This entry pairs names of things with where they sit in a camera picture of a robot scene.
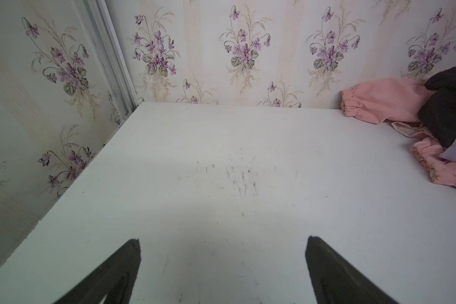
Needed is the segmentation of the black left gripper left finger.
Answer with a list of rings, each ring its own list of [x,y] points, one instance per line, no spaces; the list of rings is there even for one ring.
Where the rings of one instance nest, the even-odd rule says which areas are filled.
[[[139,240],[130,239],[55,303],[129,303],[140,264]]]

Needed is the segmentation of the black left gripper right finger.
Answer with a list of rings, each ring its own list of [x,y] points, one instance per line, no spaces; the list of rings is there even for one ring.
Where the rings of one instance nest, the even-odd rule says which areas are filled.
[[[317,303],[396,302],[319,237],[309,237],[305,259]]]

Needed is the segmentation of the black cloth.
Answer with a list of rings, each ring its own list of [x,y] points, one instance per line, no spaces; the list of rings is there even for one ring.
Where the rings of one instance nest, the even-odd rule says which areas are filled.
[[[434,94],[417,116],[440,144],[448,148],[456,139],[456,67],[435,74],[424,85]]]

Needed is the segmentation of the pink cloth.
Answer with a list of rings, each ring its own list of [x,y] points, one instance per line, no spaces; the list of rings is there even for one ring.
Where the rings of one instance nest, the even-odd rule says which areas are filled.
[[[378,79],[340,91],[341,109],[345,116],[370,124],[389,122],[401,135],[415,139],[410,152],[431,182],[456,188],[456,162],[444,158],[446,149],[418,118],[418,111],[435,94],[411,79]]]

